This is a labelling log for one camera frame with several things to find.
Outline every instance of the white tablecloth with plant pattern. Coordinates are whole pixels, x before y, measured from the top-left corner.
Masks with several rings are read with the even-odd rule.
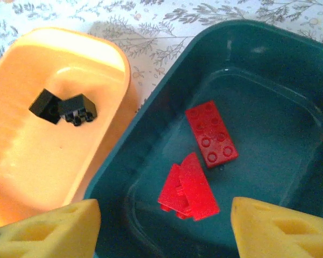
[[[124,50],[143,104],[195,35],[232,19],[274,24],[323,42],[323,0],[18,0],[0,3],[0,57],[36,27],[87,32]]]

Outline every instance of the tablecloth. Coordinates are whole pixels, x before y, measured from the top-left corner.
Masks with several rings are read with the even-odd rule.
[[[0,3],[0,58],[33,28],[56,26],[108,39],[124,50],[140,104],[199,32],[253,19],[323,43],[323,0],[50,0]]]

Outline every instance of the plastic tray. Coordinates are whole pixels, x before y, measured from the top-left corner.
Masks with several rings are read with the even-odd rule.
[[[207,169],[185,117],[213,100],[239,152]],[[174,163],[196,152],[221,208],[194,222],[158,196]],[[97,257],[238,257],[232,200],[244,196],[323,217],[323,44],[254,21],[200,33],[93,178]]]
[[[29,107],[44,88],[61,99],[84,94],[97,118],[75,127],[35,116]],[[0,226],[83,199],[136,110],[115,44],[57,28],[20,37],[0,60]]]

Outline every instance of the black plastic piece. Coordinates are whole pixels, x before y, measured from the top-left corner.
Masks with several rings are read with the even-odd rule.
[[[60,98],[43,89],[37,99],[31,104],[29,110],[36,116],[45,119],[53,124],[57,124],[60,120],[58,113],[58,103]]]
[[[95,104],[83,94],[58,103],[58,113],[66,122],[80,126],[82,122],[92,122],[97,117]]]

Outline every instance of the floral tablecloth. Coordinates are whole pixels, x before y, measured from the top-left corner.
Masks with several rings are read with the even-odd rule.
[[[323,42],[323,0],[49,0],[0,3],[0,58],[22,34],[57,26],[113,41],[131,63],[144,103],[203,29],[253,19]]]

